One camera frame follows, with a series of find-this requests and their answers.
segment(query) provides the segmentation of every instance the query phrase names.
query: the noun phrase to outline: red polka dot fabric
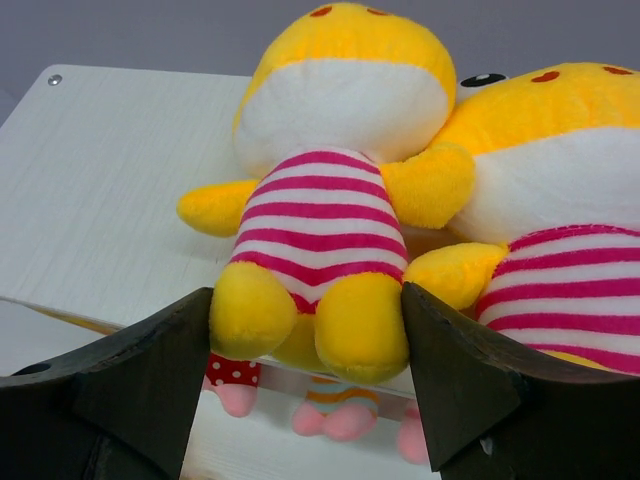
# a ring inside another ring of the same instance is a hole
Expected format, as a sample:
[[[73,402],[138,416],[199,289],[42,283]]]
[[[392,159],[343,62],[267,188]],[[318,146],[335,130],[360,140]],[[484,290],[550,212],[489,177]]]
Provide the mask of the red polka dot fabric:
[[[240,362],[211,354],[206,375],[213,386],[230,383],[257,387],[260,371],[260,364],[257,362]]]

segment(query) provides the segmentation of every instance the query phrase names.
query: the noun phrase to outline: gray background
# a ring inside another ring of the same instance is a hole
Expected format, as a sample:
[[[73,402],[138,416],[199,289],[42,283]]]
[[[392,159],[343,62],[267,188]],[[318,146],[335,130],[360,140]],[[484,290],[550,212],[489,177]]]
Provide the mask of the gray background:
[[[323,0],[0,0],[0,123],[56,63],[251,75]],[[565,61],[640,69],[640,0],[369,0],[449,47],[461,77]]]

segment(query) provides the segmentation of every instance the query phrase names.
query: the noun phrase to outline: yellow foot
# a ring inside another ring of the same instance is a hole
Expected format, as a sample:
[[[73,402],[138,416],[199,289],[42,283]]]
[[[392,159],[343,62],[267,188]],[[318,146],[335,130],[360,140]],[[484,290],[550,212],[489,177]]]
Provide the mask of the yellow foot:
[[[320,361],[316,353],[314,329],[315,316],[299,314],[291,334],[273,351],[273,358],[294,368],[310,372],[328,372],[329,369]]]
[[[401,285],[377,273],[351,275],[324,295],[316,311],[316,349],[338,377],[374,385],[409,363]]]
[[[212,350],[235,360],[267,355],[289,336],[296,314],[291,295],[269,270],[249,262],[230,263],[213,292]]]

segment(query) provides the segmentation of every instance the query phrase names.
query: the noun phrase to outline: pink and white striped shirt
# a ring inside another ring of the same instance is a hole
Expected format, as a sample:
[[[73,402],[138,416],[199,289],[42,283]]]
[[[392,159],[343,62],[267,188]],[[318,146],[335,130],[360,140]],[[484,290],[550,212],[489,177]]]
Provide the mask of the pink and white striped shirt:
[[[407,267],[400,225],[377,166],[357,154],[318,151],[280,163],[245,208],[232,262],[249,261],[314,313],[341,277]]]
[[[640,232],[576,225],[523,237],[476,313],[531,348],[640,375]]]

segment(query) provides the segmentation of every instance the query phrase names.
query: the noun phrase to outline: black eye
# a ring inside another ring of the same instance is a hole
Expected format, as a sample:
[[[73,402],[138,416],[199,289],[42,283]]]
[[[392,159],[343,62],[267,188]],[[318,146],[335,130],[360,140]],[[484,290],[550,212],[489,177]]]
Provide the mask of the black eye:
[[[483,73],[482,75],[475,75],[469,77],[460,82],[460,85],[465,88],[478,88],[486,87],[492,83],[501,82],[507,80],[507,76],[501,73]]]

